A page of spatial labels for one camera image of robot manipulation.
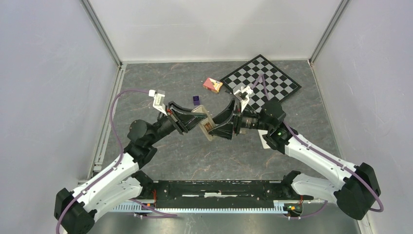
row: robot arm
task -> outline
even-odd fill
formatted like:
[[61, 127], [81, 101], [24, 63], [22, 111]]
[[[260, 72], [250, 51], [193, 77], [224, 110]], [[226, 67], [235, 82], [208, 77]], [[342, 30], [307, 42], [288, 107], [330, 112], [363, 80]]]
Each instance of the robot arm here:
[[348, 216], [357, 220], [365, 216], [375, 198], [349, 171], [366, 181], [379, 196], [381, 191], [371, 166], [366, 163], [357, 166], [312, 144], [296, 130], [285, 125], [283, 120], [286, 114], [277, 101], [266, 102], [259, 113], [248, 106], [241, 111], [234, 105], [233, 100], [227, 109], [214, 118], [219, 124], [209, 134], [232, 139], [233, 133], [239, 134], [241, 128], [268, 131], [263, 138], [271, 149], [307, 164], [327, 178], [314, 178], [292, 171], [283, 180], [289, 187], [289, 192], [334, 202]]
[[[154, 124], [135, 120], [129, 128], [128, 138], [131, 141], [125, 147], [123, 157], [118, 156], [111, 165], [71, 192], [64, 188], [57, 193], [55, 218], [58, 220], [75, 196], [83, 194], [62, 219], [61, 225], [68, 233], [87, 233], [106, 212], [139, 196], [144, 189], [140, 182], [132, 177], [123, 180], [150, 162], [157, 151], [152, 145], [175, 130], [180, 134], [187, 133], [207, 118], [207, 114], [192, 113], [191, 109], [180, 107], [174, 102], [165, 108], [162, 91], [151, 90], [149, 95], [154, 97], [154, 108], [164, 116]], [[95, 183], [94, 186], [87, 191], [86, 188], [92, 183]]]

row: black and white checkerboard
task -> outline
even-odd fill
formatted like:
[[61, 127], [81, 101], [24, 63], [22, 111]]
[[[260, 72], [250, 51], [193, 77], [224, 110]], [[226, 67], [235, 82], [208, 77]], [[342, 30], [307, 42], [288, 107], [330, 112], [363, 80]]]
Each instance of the black and white checkerboard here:
[[[242, 65], [237, 70], [230, 73], [228, 76], [221, 79], [221, 82], [232, 92], [249, 85], [253, 86], [255, 80], [264, 74], [265, 84], [269, 99], [276, 98], [278, 101], [283, 101], [286, 97], [292, 95], [301, 88], [299, 84], [293, 81], [287, 74], [281, 71], [278, 67], [272, 64], [262, 55], [258, 55], [251, 61]], [[264, 92], [262, 80], [253, 88], [254, 94], [250, 96], [249, 105], [259, 112], [262, 105], [267, 100]]]

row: small box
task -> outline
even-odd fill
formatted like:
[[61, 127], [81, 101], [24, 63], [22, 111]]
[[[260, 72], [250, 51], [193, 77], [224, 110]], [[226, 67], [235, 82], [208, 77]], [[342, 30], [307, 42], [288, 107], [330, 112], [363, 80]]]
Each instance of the small box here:
[[203, 86], [204, 86], [204, 88], [206, 88], [208, 90], [211, 90], [211, 91], [213, 91], [214, 93], [217, 94], [219, 92], [221, 86], [222, 86], [222, 83], [219, 82], [219, 81], [216, 81], [214, 79], [207, 78], [205, 80]]
[[199, 100], [199, 96], [193, 96], [192, 97], [194, 106], [199, 106], [201, 104], [201, 101]]
[[208, 134], [208, 131], [215, 128], [216, 125], [215, 125], [214, 120], [212, 119], [211, 115], [207, 111], [207, 109], [203, 105], [199, 105], [199, 106], [195, 107], [191, 112], [206, 114], [207, 118], [203, 119], [200, 123], [198, 123], [198, 126], [201, 128], [201, 130], [205, 134], [206, 138], [209, 141], [212, 141], [216, 136], [212, 136], [212, 135]]

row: gray floor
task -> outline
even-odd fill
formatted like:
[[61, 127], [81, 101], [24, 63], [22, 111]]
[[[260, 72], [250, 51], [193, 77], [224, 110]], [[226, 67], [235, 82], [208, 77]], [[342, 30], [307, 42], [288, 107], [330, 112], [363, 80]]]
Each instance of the gray floor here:
[[[192, 96], [216, 115], [229, 103], [232, 95], [223, 90], [215, 94], [202, 87], [207, 77], [220, 79], [245, 62], [190, 62], [129, 64], [122, 89], [160, 89], [166, 92], [165, 104], [194, 108]], [[332, 130], [327, 120], [315, 79], [306, 61], [274, 61], [274, 64], [298, 82], [302, 88], [282, 103], [286, 120], [306, 138], [325, 150], [338, 155]], [[118, 102], [114, 122], [124, 146], [131, 122], [143, 119], [156, 121], [157, 111], [145, 94], [128, 94]], [[291, 170], [310, 176], [320, 176], [303, 163], [271, 149], [264, 150], [256, 130], [238, 135], [232, 141], [210, 142], [197, 127], [182, 136], [170, 134], [155, 144], [158, 153], [143, 171], [152, 179], [282, 179]], [[104, 165], [119, 152], [111, 135]]]

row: metal frame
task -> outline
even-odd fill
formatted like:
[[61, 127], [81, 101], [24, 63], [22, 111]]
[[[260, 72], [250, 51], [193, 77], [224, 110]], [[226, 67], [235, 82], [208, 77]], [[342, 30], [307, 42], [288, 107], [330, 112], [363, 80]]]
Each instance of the metal frame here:
[[80, 0], [82, 6], [85, 8], [86, 13], [88, 14], [89, 18], [91, 19], [97, 33], [99, 34], [100, 38], [104, 42], [106, 48], [109, 50], [112, 59], [118, 66], [122, 66], [122, 60], [120, 60], [119, 56], [117, 55], [115, 48], [113, 47], [111, 40], [109, 39], [108, 35], [103, 29], [102, 24], [99, 21], [99, 18], [96, 15], [91, 3], [89, 0]]
[[340, 4], [337, 7], [336, 12], [334, 13], [333, 17], [331, 18], [330, 22], [328, 23], [327, 28], [325, 29], [323, 35], [321, 36], [321, 39], [319, 43], [317, 44], [313, 54], [311, 55], [310, 59], [308, 60], [310, 64], [312, 64], [317, 57], [319, 56], [321, 50], [323, 49], [326, 41], [330, 37], [332, 31], [334, 30], [338, 20], [340, 19], [342, 13], [346, 9], [348, 3], [350, 0], [341, 0]]
[[[117, 76], [116, 76], [116, 80], [113, 84], [111, 98], [107, 105], [108, 108], [106, 110], [105, 120], [102, 124], [103, 126], [102, 131], [100, 132], [99, 142], [97, 143], [97, 146], [94, 151], [94, 160], [91, 163], [91, 166], [88, 171], [88, 177], [86, 178], [86, 180], [92, 178], [94, 172], [100, 172], [102, 170], [103, 158], [105, 157], [106, 147], [108, 146], [109, 135], [112, 129], [109, 123], [111, 104], [115, 96], [120, 92], [120, 89], [122, 88], [122, 82], [123, 82], [123, 77], [125, 75], [126, 66], [127, 64], [124, 64], [120, 67], [120, 69], [118, 70]], [[115, 112], [116, 112], [116, 104], [113, 109], [113, 114], [115, 114]]]
[[[153, 204], [154, 200], [140, 200], [142, 203]], [[288, 201], [290, 204], [297, 204], [299, 201]], [[273, 208], [155, 208], [157, 211], [166, 213], [202, 213], [202, 214], [286, 214], [282, 208], [284, 203], [274, 201]], [[142, 209], [142, 206], [133, 202], [125, 201], [109, 212], [119, 212], [119, 213], [152, 213], [152, 211], [147, 209]]]
[[[308, 57], [302, 58], [278, 58], [278, 57], [266, 57], [270, 61], [302, 61], [308, 60]], [[142, 64], [142, 63], [170, 63], [170, 62], [238, 62], [238, 61], [250, 61], [250, 58], [209, 58], [209, 59], [167, 59], [167, 60], [127, 60], [123, 61], [124, 64]]]
[[[329, 112], [328, 112], [328, 107], [327, 107], [327, 105], [325, 104], [325, 101], [324, 101], [324, 99], [323, 99], [323, 97], [322, 97], [321, 89], [320, 89], [319, 83], [317, 82], [317, 77], [316, 77], [316, 73], [315, 73], [315, 71], [314, 71], [313, 63], [310, 62], [310, 60], [309, 60], [309, 61], [308, 61], [308, 64], [310, 65], [311, 71], [312, 71], [312, 73], [313, 73], [313, 77], [314, 77], [314, 79], [316, 80], [317, 89], [319, 90], [320, 97], [321, 97], [321, 102], [322, 102], [322, 104], [323, 104], [323, 106], [324, 106], [324, 111], [325, 111], [325, 113], [326, 113], [326, 115], [327, 115], [327, 118], [328, 118], [328, 120], [329, 120], [328, 122], [329, 122], [329, 125], [330, 125], [330, 129], [331, 129], [332, 132], [333, 132], [334, 142], [335, 142], [335, 144], [336, 144], [336, 146], [337, 146], [338, 154], [339, 154], [339, 156], [341, 156], [341, 158], [342, 158], [343, 153], [342, 153], [342, 150], [341, 150], [341, 148], [339, 147], [339, 145], [338, 145], [338, 143], [337, 143], [337, 137], [336, 137], [336, 136], [337, 136], [337, 133], [336, 133], [333, 125], [331, 124], [331, 116], [330, 116], [330, 114], [329, 114]], [[365, 216], [362, 220], [358, 220], [358, 221], [357, 221], [357, 224], [358, 224], [358, 227], [360, 228], [361, 234], [374, 234], [374, 233], [375, 233], [375, 232], [373, 231], [371, 225], [370, 225], [370, 221], [369, 221], [369, 220], [370, 220], [370, 214], [367, 213], [366, 216]]]

